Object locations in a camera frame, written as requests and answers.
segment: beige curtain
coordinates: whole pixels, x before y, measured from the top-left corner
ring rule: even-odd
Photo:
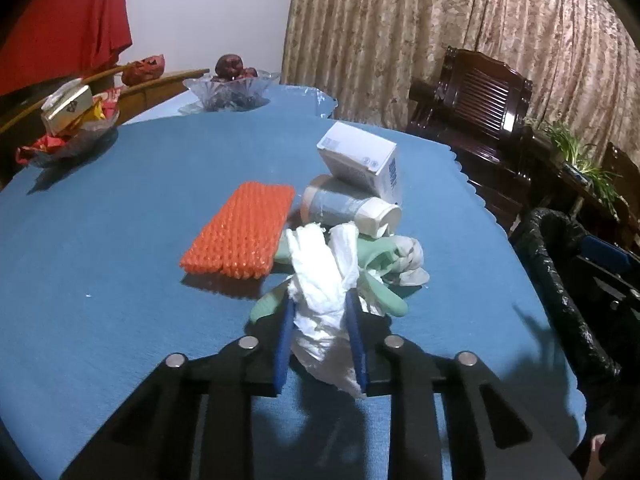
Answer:
[[[640,56],[606,0],[292,0],[283,80],[337,98],[338,118],[403,130],[412,77],[437,82],[448,45],[531,79],[530,117],[640,164]]]

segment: green plant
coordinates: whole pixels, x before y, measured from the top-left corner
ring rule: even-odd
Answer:
[[[561,121],[543,122],[540,124],[540,129],[558,147],[564,156],[564,160],[591,181],[596,197],[609,209],[615,218],[618,218],[614,204],[620,195],[616,191],[612,180],[617,175],[603,170],[593,163],[590,152],[595,147],[595,144],[583,143],[572,134],[569,126]]]

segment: red cloth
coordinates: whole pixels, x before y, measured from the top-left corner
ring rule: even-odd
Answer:
[[[32,0],[0,50],[0,95],[98,72],[130,45],[125,0]]]

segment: orange textured object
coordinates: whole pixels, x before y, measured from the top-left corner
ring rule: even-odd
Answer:
[[[294,195],[291,186],[241,184],[193,241],[180,266],[190,274],[267,275]]]

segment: cylindrical container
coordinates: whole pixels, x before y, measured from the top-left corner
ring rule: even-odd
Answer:
[[[305,224],[319,222],[334,226],[353,221],[362,234],[380,238],[395,232],[402,210],[332,176],[320,175],[302,195],[300,216]]]

